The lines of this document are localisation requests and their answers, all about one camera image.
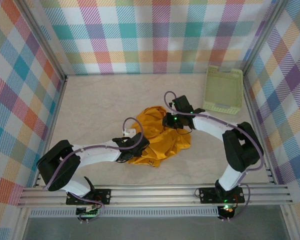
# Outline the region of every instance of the yellow fabric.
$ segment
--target yellow fabric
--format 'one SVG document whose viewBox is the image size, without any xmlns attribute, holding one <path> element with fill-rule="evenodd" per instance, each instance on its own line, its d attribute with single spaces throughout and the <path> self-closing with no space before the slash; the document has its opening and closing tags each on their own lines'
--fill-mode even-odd
<svg viewBox="0 0 300 240">
<path fill-rule="evenodd" d="M 149 140 L 149 146 L 142 152 L 142 156 L 129 160 L 131 164 L 148 164 L 159 167 L 161 161 L 176 155 L 181 149 L 191 146 L 191 135 L 185 129 L 172 129 L 162 126 L 162 119 L 166 110 L 162 106 L 146 108 L 136 118 L 143 127 L 144 135 Z M 136 132 L 141 131 L 139 125 L 131 126 Z"/>
</svg>

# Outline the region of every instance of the green plastic basket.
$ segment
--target green plastic basket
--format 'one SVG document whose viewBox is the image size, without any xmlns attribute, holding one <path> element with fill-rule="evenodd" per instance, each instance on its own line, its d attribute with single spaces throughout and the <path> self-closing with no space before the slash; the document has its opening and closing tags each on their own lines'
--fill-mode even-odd
<svg viewBox="0 0 300 240">
<path fill-rule="evenodd" d="M 225 114 L 237 114 L 242 108 L 243 73 L 240 69 L 222 71 L 208 66 L 203 109 Z"/>
</svg>

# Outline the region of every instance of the white floor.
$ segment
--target white floor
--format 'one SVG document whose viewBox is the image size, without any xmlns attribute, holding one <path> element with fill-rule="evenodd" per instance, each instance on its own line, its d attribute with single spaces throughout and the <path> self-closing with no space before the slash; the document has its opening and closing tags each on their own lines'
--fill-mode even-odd
<svg viewBox="0 0 300 240">
<path fill-rule="evenodd" d="M 147 107 L 164 106 L 164 93 L 186 95 L 193 108 L 202 108 L 205 74 L 143 74 L 71 76 L 53 133 L 51 147 L 98 144 L 122 136 L 122 123 Z M 210 112 L 229 122 L 251 122 L 246 105 L 237 115 Z M 95 185 L 212 184 L 227 166 L 221 141 L 201 131 L 191 133 L 191 148 L 162 162 L 160 167 L 103 162 L 78 169 Z M 249 173 L 245 183 L 267 183 L 265 169 Z"/>
</svg>

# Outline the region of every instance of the plaid wall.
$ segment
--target plaid wall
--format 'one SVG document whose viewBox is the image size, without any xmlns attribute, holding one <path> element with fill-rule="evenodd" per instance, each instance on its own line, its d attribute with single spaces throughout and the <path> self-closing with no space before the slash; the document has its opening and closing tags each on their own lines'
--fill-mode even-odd
<svg viewBox="0 0 300 240">
<path fill-rule="evenodd" d="M 246 83 L 281 184 L 300 219 L 300 0 L 289 1 Z"/>
<path fill-rule="evenodd" d="M 0 240 L 32 183 L 61 85 L 13 0 L 0 0 Z"/>
<path fill-rule="evenodd" d="M 27 0 L 76 75 L 243 68 L 277 1 Z"/>
</svg>

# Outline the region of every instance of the yellow cloth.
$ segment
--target yellow cloth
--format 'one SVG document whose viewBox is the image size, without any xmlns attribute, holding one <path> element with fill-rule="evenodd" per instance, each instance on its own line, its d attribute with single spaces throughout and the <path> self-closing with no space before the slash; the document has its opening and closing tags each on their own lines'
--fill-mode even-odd
<svg viewBox="0 0 300 240">
<path fill-rule="evenodd" d="M 185 129 L 172 129 L 162 126 L 162 119 L 166 110 L 162 106 L 146 108 L 136 118 L 143 127 L 144 136 L 149 140 L 149 146 L 142 152 L 142 156 L 129 160 L 131 164 L 148 164 L 159 167 L 161 161 L 176 155 L 181 149 L 191 145 L 191 135 Z M 131 128 L 141 131 L 138 123 Z"/>
</svg>

